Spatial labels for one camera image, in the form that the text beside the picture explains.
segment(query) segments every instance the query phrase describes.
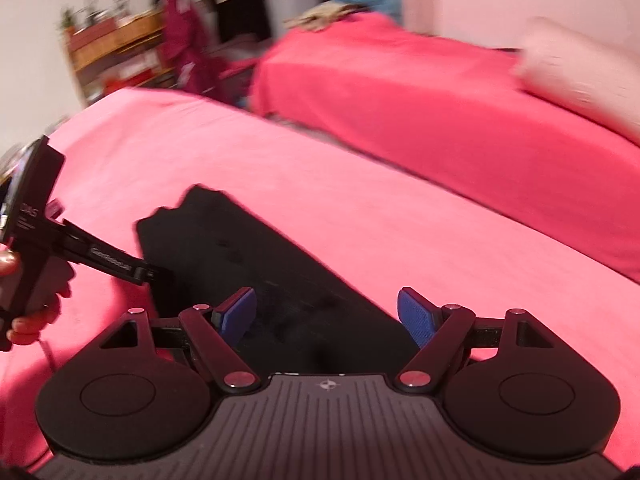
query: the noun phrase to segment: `cushion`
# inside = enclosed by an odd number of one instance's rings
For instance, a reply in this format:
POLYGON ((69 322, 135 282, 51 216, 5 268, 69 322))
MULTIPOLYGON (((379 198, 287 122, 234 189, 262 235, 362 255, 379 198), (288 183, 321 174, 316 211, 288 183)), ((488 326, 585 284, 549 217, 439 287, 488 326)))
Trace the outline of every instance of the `cushion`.
POLYGON ((515 75, 533 95, 640 145, 640 57, 547 18, 527 24, 515 75))

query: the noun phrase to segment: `potted plant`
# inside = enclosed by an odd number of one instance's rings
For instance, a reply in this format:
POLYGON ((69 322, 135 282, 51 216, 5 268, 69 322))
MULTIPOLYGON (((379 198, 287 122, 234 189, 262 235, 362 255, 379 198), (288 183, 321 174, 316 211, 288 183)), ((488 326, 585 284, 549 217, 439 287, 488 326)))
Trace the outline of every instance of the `potted plant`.
POLYGON ((76 33, 76 15, 71 7, 62 9, 62 21, 60 28, 65 32, 67 37, 71 37, 76 33))

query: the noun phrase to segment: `blue textured pad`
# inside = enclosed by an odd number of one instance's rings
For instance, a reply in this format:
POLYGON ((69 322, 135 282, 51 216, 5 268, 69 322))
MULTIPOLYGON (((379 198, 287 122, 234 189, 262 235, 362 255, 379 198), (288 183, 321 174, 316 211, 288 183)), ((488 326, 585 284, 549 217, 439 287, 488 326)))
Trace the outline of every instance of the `blue textured pad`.
POLYGON ((220 335, 231 348, 240 342, 254 322, 256 305, 255 292, 251 289, 223 314, 220 335))
POLYGON ((423 348, 438 330, 433 309, 437 309, 434 304, 427 300, 421 303, 404 289, 398 294, 398 317, 420 348, 423 348))

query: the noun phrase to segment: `bed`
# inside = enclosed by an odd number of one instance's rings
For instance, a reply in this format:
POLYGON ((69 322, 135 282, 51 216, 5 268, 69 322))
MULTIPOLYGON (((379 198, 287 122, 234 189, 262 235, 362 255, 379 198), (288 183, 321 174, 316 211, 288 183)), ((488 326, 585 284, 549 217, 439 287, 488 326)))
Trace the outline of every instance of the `bed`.
POLYGON ((640 280, 640 148, 517 88, 516 55, 375 12, 292 30, 251 104, 337 137, 640 280))
MULTIPOLYGON (((242 111, 171 91, 125 89, 65 123, 54 195, 65 217, 140 254, 134 222, 193 184, 234 200, 319 259, 390 316, 412 286, 478 316, 530 310, 616 386, 622 416, 607 456, 640 456, 640 286, 591 258, 439 186, 242 111)), ((73 296, 44 331, 57 365, 148 294, 77 267, 73 296)), ((2 457, 46 448, 33 416, 50 376, 38 345, 0 355, 2 457)))

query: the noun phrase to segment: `pink bed sheet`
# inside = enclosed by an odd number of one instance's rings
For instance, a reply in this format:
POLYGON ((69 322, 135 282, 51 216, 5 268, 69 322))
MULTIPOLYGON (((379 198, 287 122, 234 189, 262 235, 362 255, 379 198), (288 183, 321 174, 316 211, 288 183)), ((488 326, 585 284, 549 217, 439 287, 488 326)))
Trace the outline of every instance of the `pink bed sheet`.
POLYGON ((251 102, 640 282, 640 148, 520 91, 515 61, 356 14, 284 37, 261 63, 251 102))
MULTIPOLYGON (((640 460, 640 286, 613 270, 439 186, 178 92, 116 92, 51 143, 67 156, 54 192, 65 217, 133 254, 134 222, 201 183, 230 193, 391 316, 407 285, 479 316, 530 310, 616 385, 622 417, 607 456, 640 460)), ((150 307, 146 289, 76 270, 73 296, 43 333, 58 365, 127 308, 150 307)), ((9 463, 46 448, 33 403, 49 375, 37 345, 0 355, 9 463)))

